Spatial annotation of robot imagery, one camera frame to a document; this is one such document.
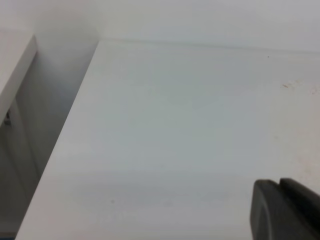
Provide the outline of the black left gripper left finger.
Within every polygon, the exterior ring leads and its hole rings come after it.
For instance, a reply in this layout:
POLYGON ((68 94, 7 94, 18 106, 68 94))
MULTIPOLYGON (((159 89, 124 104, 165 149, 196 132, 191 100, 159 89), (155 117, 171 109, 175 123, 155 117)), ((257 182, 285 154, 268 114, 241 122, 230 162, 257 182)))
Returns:
POLYGON ((280 182, 254 182, 250 209, 254 240, 318 240, 320 200, 290 197, 280 182))

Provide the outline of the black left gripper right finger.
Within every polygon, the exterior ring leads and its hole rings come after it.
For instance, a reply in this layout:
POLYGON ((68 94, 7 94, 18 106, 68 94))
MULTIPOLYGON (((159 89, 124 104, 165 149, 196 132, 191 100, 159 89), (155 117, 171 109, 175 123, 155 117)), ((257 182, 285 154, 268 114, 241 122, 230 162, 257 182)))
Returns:
POLYGON ((305 200, 319 200, 320 196, 302 185, 298 181, 291 178, 281 178, 279 185, 286 195, 290 197, 305 199, 305 200))

